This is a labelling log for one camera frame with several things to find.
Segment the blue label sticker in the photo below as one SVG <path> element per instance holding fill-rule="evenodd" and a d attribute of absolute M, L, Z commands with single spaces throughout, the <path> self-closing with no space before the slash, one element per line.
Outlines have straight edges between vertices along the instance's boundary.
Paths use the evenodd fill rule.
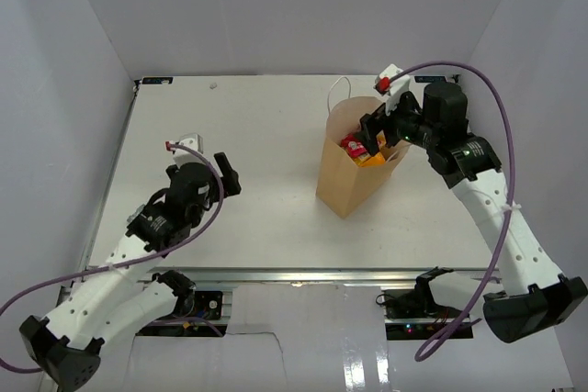
<path fill-rule="evenodd" d="M 413 79 L 418 84 L 431 84 L 447 80 L 443 75 L 415 75 Z"/>
<path fill-rule="evenodd" d="M 165 77 L 143 77 L 141 79 L 141 85 L 166 85 L 171 84 L 174 81 L 173 77 L 165 76 Z"/>

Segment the pink red candy packet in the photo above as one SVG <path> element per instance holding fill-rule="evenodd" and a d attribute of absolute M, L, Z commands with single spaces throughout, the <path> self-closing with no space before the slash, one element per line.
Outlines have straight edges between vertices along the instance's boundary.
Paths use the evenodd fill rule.
<path fill-rule="evenodd" d="M 367 149 L 355 134 L 346 135 L 340 142 L 340 147 L 357 164 L 362 163 L 370 157 Z"/>

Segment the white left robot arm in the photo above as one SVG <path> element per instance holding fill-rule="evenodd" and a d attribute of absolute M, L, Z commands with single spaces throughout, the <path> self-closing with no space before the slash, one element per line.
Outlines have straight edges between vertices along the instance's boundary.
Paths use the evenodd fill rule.
<path fill-rule="evenodd" d="M 130 217 L 104 264 L 56 308 L 30 316 L 19 332 L 30 358 L 63 391 L 77 391 L 96 373 L 113 342 L 165 316 L 183 318 L 194 307 L 191 280 L 175 270 L 156 274 L 140 293 L 141 279 L 171 252 L 189 244 L 213 222 L 225 198 L 241 192 L 239 174 L 218 152 L 209 162 L 180 144 L 169 148 L 169 184 Z"/>

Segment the blue label sticker right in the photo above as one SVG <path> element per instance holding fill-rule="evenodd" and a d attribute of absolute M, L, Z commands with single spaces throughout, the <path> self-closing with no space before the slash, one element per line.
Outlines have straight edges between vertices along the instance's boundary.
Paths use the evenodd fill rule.
<path fill-rule="evenodd" d="M 447 80 L 443 75 L 415 75 L 413 79 L 418 84 L 431 84 Z"/>

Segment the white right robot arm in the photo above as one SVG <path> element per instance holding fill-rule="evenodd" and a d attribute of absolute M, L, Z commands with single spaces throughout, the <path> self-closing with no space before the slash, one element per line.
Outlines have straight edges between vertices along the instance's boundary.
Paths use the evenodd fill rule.
<path fill-rule="evenodd" d="M 501 283 L 485 286 L 471 314 L 502 342 L 565 321 L 587 296 L 580 277 L 567 277 L 547 256 L 520 209 L 508 202 L 506 178 L 490 143 L 469 132 L 468 99 L 457 84 L 435 82 L 416 100 L 406 91 L 396 107 L 380 105 L 359 120 L 357 136 L 369 152 L 384 136 L 423 148 L 432 168 L 469 212 L 497 260 Z"/>

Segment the brown paper bag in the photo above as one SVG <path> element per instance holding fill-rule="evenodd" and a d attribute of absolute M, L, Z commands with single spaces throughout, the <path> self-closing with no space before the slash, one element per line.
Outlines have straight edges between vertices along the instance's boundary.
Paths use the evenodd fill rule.
<path fill-rule="evenodd" d="M 382 101 L 374 96 L 353 96 L 348 77 L 339 77 L 333 86 L 347 83 L 347 97 L 338 103 L 327 101 L 328 117 L 325 125 L 322 158 L 316 196 L 339 218 L 346 218 L 389 180 L 409 149 L 400 142 L 394 147 L 379 150 L 387 159 L 380 166 L 359 167 L 340 147 L 348 134 L 356 134 L 359 119 L 376 110 Z"/>

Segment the large orange gummy bag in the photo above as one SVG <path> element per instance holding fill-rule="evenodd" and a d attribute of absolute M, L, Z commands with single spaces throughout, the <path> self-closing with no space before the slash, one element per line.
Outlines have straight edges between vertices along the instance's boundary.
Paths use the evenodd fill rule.
<path fill-rule="evenodd" d="M 370 155 L 367 152 L 362 153 L 354 159 L 354 163 L 359 167 L 380 166 L 385 164 L 386 161 L 387 159 L 381 152 L 376 155 Z"/>

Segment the small yellow snack packet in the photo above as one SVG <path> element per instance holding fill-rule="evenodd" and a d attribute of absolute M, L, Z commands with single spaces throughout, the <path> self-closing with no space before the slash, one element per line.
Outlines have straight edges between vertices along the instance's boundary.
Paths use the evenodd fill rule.
<path fill-rule="evenodd" d="M 383 131 L 377 135 L 377 144 L 379 150 L 384 149 L 387 145 L 386 137 Z"/>

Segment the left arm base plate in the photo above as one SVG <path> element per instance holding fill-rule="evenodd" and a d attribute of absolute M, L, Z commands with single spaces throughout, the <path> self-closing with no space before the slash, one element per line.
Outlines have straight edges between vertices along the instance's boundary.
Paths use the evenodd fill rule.
<path fill-rule="evenodd" d="M 226 324 L 222 324 L 223 293 L 196 291 L 178 311 L 150 323 L 137 332 L 144 337 L 223 337 Z"/>

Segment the blue label sticker left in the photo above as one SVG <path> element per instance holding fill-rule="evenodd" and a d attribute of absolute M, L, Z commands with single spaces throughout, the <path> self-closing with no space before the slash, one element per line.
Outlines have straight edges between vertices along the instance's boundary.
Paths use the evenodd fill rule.
<path fill-rule="evenodd" d="M 141 79 L 141 85 L 166 85 L 171 84 L 174 81 L 173 77 L 165 76 L 165 77 L 143 77 Z"/>

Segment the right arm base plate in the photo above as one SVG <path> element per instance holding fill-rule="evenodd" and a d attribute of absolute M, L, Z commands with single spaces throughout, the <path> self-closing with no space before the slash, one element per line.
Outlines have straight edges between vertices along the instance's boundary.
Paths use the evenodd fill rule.
<path fill-rule="evenodd" d="M 388 342 L 426 341 L 446 328 L 460 311 L 433 306 L 427 309 L 417 295 L 408 289 L 382 291 L 375 299 L 384 310 Z"/>

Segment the aluminium table frame rail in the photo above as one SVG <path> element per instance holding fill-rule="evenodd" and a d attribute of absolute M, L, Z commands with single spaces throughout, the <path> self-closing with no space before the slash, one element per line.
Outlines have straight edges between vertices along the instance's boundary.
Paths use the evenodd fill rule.
<path fill-rule="evenodd" d="M 373 283 L 409 282 L 428 268 L 176 268 L 197 284 L 205 283 Z"/>

